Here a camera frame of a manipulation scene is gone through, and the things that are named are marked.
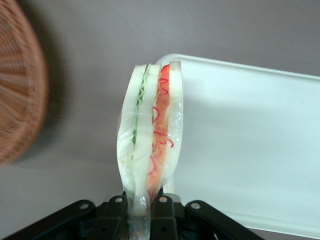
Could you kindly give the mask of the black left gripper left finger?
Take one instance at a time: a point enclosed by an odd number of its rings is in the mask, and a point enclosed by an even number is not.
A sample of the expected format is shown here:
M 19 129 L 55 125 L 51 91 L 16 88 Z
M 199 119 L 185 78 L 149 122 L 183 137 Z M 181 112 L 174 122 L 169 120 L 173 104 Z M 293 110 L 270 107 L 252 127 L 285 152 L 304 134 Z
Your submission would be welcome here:
M 96 206 L 76 201 L 7 236 L 6 240 L 126 240 L 128 203 L 116 195 Z

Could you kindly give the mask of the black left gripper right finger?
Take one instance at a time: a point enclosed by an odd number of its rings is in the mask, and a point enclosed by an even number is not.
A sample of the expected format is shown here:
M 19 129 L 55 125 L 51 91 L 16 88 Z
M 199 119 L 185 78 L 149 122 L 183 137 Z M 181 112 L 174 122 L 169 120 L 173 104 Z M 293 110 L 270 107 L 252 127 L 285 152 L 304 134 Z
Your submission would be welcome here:
M 186 205 L 167 195 L 153 202 L 151 240 L 261 240 L 240 223 L 201 200 Z

